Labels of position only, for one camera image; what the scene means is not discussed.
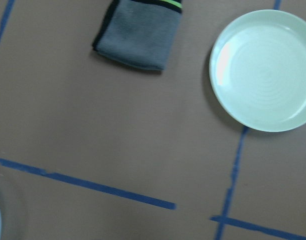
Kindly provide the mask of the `light green plate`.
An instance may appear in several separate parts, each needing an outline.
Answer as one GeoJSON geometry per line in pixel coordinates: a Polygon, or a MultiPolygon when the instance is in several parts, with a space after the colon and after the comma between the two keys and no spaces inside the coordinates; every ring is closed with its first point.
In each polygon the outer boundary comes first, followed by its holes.
{"type": "Polygon", "coordinates": [[[236,18],[213,45],[209,77],[220,105],[249,128],[306,124],[306,21],[273,9],[236,18]]]}

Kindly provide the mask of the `grey folded cloth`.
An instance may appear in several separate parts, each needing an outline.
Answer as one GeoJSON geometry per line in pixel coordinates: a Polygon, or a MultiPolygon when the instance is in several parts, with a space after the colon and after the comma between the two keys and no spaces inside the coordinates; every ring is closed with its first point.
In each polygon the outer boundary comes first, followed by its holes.
{"type": "Polygon", "coordinates": [[[182,9],[180,0],[114,0],[105,13],[92,49],[137,69],[163,71],[182,9]]]}

